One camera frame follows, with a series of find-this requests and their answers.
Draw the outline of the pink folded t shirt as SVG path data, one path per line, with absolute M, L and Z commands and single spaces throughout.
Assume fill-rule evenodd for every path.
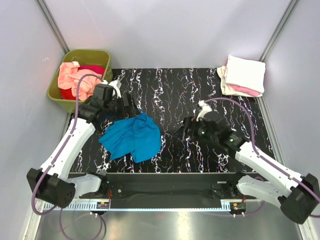
M 262 96 L 261 92 L 258 92 L 243 86 L 228 84 L 226 87 L 231 95 L 243 96 L 243 97 L 254 97 L 254 98 Z

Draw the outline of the cream folded t shirt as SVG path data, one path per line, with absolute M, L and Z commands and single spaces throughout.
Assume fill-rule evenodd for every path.
M 228 87 L 225 86 L 224 80 L 225 80 L 225 72 L 226 72 L 226 66 L 221 66 L 216 69 L 216 72 L 218 74 L 218 77 L 220 78 L 220 89 L 223 95 L 228 95 Z

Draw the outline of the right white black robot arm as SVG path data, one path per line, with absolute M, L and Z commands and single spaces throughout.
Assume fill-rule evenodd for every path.
M 173 134 L 181 141 L 203 142 L 249 166 L 265 180 L 236 173 L 227 185 L 228 195 L 258 198 L 278 207 L 291 221 L 304 224 L 320 203 L 320 186 L 312 174 L 303 176 L 280 164 L 252 141 L 232 130 L 221 117 L 186 117 Z

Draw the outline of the blue t shirt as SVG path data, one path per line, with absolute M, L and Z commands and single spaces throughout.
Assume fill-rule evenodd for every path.
M 110 152 L 111 160 L 131 154 L 135 163 L 155 157 L 162 145 L 159 127 L 143 112 L 115 121 L 105 130 L 99 143 Z

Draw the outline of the right aluminium frame post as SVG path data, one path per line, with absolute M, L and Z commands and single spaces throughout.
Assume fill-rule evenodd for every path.
M 292 16 L 293 12 L 297 8 L 300 0 L 290 0 L 287 7 L 285 8 L 279 22 L 277 23 L 271 37 L 269 38 L 264 50 L 262 51 L 259 61 L 265 62 L 270 53 L 272 52 L 274 46 L 277 43 L 277 40 L 280 38 L 283 30 L 285 29 L 290 17 Z

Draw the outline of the left aluminium frame post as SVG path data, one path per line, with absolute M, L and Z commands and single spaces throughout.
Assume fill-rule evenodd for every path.
M 58 24 L 56 23 L 53 14 L 51 13 L 47 3 L 45 0 L 35 0 L 36 4 L 38 5 L 41 13 L 43 14 L 49 28 L 51 29 L 55 39 L 57 40 L 60 48 L 62 49 L 62 51 L 64 52 L 64 54 L 67 54 L 70 49 L 68 47 L 68 44 L 65 40 L 65 38 L 63 37 Z

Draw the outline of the black marble pattern mat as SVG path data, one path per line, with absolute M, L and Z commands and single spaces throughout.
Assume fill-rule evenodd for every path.
M 274 152 L 257 99 L 231 97 L 221 101 L 220 78 L 215 68 L 124 68 L 113 69 L 114 80 L 131 93 L 143 113 L 153 118 L 161 132 L 161 148 L 147 161 L 135 163 L 131 155 L 110 160 L 99 143 L 109 126 L 105 121 L 92 135 L 71 166 L 73 173 L 227 173 L 249 168 L 203 142 L 187 147 L 173 137 L 185 117 L 194 115 L 200 100 L 210 100 L 211 108 L 223 116 L 235 131 L 246 138 L 254 129 L 255 144 L 273 157 Z

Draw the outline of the aluminium frame post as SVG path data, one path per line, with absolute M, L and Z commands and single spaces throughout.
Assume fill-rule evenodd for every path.
M 290 0 L 287 7 L 285 8 L 279 22 L 277 23 L 271 37 L 269 38 L 264 50 L 262 51 L 259 61 L 265 62 L 270 53 L 272 52 L 274 46 L 277 43 L 277 40 L 280 38 L 283 30 L 285 29 L 290 17 L 292 16 L 293 12 L 297 8 L 300 0 Z
M 43 14 L 49 28 L 51 29 L 55 39 L 57 40 L 60 48 L 62 49 L 62 51 L 64 52 L 64 54 L 67 54 L 70 49 L 68 47 L 68 44 L 65 40 L 65 38 L 63 37 L 58 24 L 56 23 L 53 14 L 51 13 L 47 3 L 45 0 L 35 0 L 36 4 L 38 5 L 41 13 Z

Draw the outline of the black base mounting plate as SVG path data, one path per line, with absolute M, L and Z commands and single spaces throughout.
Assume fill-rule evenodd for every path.
M 242 177 L 233 173 L 107 173 L 101 193 L 86 193 L 82 199 L 153 201 L 208 206 L 214 200 L 241 200 L 232 184 Z

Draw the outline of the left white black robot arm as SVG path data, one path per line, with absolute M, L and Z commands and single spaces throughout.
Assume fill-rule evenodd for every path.
M 82 195 L 92 193 L 103 198 L 108 193 L 108 185 L 102 175 L 87 173 L 69 178 L 69 173 L 80 150 L 102 122 L 139 115 L 130 93 L 120 87 L 118 80 L 103 81 L 95 86 L 92 96 L 83 103 L 76 103 L 74 118 L 56 149 L 39 169 L 31 168 L 27 173 L 33 199 L 64 209 L 74 198 Z

